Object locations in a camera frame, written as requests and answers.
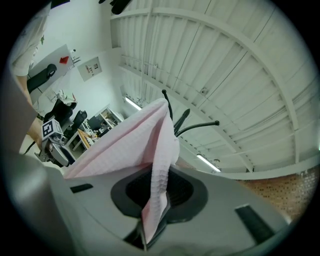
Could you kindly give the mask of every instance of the pink napkin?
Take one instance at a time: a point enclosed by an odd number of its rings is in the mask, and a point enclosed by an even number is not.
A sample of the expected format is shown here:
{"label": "pink napkin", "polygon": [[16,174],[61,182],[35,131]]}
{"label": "pink napkin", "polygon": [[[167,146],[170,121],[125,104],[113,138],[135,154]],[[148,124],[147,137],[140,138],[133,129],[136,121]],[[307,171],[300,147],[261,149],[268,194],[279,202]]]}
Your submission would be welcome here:
{"label": "pink napkin", "polygon": [[94,176],[153,163],[150,199],[142,210],[144,235],[149,243],[167,206],[168,171],[178,160],[179,151],[168,102],[157,99],[100,138],[64,177]]}

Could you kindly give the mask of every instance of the white wall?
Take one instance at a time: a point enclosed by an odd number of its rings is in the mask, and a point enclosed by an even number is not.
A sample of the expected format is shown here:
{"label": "white wall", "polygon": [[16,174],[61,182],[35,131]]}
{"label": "white wall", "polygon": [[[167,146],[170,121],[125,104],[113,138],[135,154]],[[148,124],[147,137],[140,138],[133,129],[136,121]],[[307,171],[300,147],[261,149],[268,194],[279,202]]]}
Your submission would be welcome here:
{"label": "white wall", "polygon": [[108,1],[98,4],[98,0],[70,0],[53,8],[34,61],[39,62],[65,44],[69,50],[76,49],[75,56],[82,60],[111,49],[110,15]]}
{"label": "white wall", "polygon": [[[82,79],[78,68],[74,67],[65,76],[59,78],[48,90],[58,93],[59,90],[66,90],[74,94],[77,106],[73,110],[74,118],[79,110],[86,111],[87,118],[90,119],[106,105],[110,105],[112,110],[123,113],[123,99],[120,91],[119,68],[121,61],[121,48],[109,49],[90,58],[99,57],[102,72],[93,76],[86,82]],[[44,116],[51,111],[54,103],[50,102],[44,92],[38,100],[39,106],[35,103],[34,108]]]}

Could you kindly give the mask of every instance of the person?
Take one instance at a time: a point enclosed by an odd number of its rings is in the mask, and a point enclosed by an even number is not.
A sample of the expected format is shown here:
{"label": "person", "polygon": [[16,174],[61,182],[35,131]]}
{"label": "person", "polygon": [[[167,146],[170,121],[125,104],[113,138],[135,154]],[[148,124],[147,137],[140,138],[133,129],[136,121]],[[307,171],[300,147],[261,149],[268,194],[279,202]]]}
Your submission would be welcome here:
{"label": "person", "polygon": [[[9,57],[11,72],[16,77],[18,85],[31,105],[32,101],[27,87],[27,75],[34,53],[37,50],[37,46],[44,36],[46,21],[50,9],[51,3],[40,10],[31,19],[29,24],[20,33]],[[41,126],[41,121],[36,118],[27,133],[36,142],[40,149],[42,143]]]}

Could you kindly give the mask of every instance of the wall sign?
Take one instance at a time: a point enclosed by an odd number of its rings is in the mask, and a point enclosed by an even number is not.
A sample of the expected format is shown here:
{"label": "wall sign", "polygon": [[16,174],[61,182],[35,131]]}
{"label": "wall sign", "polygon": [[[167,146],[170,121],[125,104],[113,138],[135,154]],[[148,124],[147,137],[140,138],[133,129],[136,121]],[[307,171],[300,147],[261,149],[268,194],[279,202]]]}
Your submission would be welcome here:
{"label": "wall sign", "polygon": [[88,79],[96,76],[97,74],[101,73],[101,66],[99,62],[99,58],[95,57],[87,62],[78,66],[78,70],[83,81],[87,81]]}

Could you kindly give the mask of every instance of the white shirt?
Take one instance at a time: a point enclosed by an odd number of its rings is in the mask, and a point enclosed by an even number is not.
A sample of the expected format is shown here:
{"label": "white shirt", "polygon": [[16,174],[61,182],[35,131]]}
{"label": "white shirt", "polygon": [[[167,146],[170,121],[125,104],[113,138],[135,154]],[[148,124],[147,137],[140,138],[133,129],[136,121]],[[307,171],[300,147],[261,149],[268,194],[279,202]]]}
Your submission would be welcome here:
{"label": "white shirt", "polygon": [[51,3],[40,10],[16,40],[9,57],[14,75],[24,77],[28,74],[34,53],[40,43],[40,39],[44,35],[50,8]]}

